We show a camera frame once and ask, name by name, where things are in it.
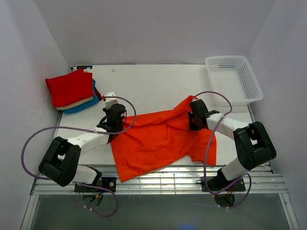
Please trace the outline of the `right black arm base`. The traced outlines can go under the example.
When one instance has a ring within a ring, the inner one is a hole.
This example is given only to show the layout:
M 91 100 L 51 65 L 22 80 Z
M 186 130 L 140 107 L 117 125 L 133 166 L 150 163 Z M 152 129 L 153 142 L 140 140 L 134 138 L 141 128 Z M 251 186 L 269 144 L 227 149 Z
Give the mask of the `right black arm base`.
M 217 178 L 217 176 L 207 176 L 207 184 L 211 191 L 217 192 L 228 185 L 230 185 L 233 181 L 226 181 L 226 182 L 220 182 Z M 208 189 L 205 186 L 204 177 L 201 177 L 196 181 L 196 184 L 201 185 L 201 190 L 203 192 L 208 192 Z M 237 181 L 235 184 L 233 184 L 231 187 L 229 187 L 226 191 L 227 192 L 244 192 L 246 190 L 245 184 L 243 179 L 241 178 L 239 181 Z

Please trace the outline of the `orange t-shirt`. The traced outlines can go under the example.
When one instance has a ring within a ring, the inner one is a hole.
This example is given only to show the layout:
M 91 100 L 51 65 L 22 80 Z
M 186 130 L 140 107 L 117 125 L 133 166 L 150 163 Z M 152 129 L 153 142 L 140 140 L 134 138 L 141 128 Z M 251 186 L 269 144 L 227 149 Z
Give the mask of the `orange t-shirt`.
M 111 148 L 121 182 L 141 176 L 190 156 L 192 161 L 215 165 L 217 141 L 211 131 L 189 129 L 188 96 L 174 109 L 129 116 Z

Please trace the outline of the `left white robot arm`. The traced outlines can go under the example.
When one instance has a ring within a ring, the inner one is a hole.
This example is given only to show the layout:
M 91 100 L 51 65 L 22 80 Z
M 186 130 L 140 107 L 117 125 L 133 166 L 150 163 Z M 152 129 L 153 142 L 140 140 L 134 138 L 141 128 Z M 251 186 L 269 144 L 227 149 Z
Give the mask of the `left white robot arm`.
M 123 130 L 126 107 L 116 103 L 104 108 L 106 116 L 101 119 L 93 133 L 64 139 L 56 137 L 48 147 L 38 170 L 48 179 L 65 187 L 70 183 L 83 183 L 90 191 L 102 185 L 102 173 L 90 166 L 82 166 L 79 159 L 93 149 L 109 144 Z

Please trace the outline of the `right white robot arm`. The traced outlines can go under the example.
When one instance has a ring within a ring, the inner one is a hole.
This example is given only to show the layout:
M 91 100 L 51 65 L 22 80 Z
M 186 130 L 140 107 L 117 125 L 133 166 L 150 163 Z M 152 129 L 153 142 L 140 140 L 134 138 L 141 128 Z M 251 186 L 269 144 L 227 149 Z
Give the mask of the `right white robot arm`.
M 189 106 L 190 130 L 207 129 L 213 135 L 218 132 L 235 143 L 237 157 L 219 169 L 215 177 L 204 180 L 206 190 L 228 190 L 239 177 L 276 158 L 276 149 L 261 122 L 244 123 L 228 118 L 216 110 L 209 111 L 201 99 L 192 100 Z

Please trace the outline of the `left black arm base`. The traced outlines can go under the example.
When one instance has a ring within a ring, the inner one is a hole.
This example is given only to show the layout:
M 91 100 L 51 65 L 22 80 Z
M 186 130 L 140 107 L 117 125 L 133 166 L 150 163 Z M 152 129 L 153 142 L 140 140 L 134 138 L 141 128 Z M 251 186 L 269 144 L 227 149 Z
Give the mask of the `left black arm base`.
M 102 188 L 108 189 L 112 192 L 116 191 L 116 185 L 117 185 L 117 179 L 116 177 L 102 177 L 95 186 L 100 186 Z M 93 188 L 89 188 L 86 186 L 81 186 L 76 184 L 74 187 L 74 192 L 77 193 L 96 193 L 96 192 L 101 192 L 102 190 L 100 189 L 93 189 Z

